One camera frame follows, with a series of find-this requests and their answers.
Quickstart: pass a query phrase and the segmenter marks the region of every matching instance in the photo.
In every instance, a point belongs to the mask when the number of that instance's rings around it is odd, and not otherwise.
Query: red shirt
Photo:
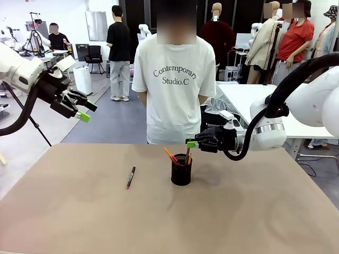
[[[227,53],[236,41],[232,28],[221,20],[207,22],[200,30],[199,37],[212,45],[216,55],[216,64],[219,64],[222,59],[227,59]]]
[[[297,26],[294,21],[285,36],[282,38],[278,59],[285,61],[289,56],[299,49],[305,42],[313,39],[314,25],[308,19],[301,26]],[[305,51],[295,56],[294,62],[300,62],[304,59]]]

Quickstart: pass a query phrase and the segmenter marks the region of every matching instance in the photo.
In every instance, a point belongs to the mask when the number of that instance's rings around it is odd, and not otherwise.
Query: brown table
[[[192,154],[192,183],[179,187],[162,146],[52,147],[0,202],[0,250],[338,253],[339,211],[283,149]]]

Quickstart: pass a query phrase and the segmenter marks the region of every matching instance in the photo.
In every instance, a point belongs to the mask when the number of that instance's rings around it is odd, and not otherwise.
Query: black t-shirt
[[[108,28],[107,43],[112,44],[109,60],[129,61],[130,60],[130,45],[131,35],[128,26],[122,22],[115,22]]]
[[[55,35],[53,33],[51,33],[48,36],[48,40],[51,41],[51,48],[54,50],[67,50],[67,45],[64,44],[64,39],[66,39],[66,41],[69,43],[69,40],[67,39],[67,37],[62,34],[59,33],[58,35]]]

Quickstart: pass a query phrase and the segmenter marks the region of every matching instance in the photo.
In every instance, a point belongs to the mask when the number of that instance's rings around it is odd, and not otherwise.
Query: maroon sweater
[[[227,59],[227,53],[235,45],[235,34],[232,28],[224,21],[209,21],[203,25],[199,37],[212,45],[216,54],[216,63]]]

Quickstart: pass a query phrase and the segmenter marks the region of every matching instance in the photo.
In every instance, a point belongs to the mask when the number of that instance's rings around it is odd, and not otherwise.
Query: white t-shirt
[[[140,41],[134,61],[132,90],[147,93],[147,141],[184,144],[200,133],[198,95],[216,93],[212,46],[197,37],[193,45],[164,45],[157,35]]]

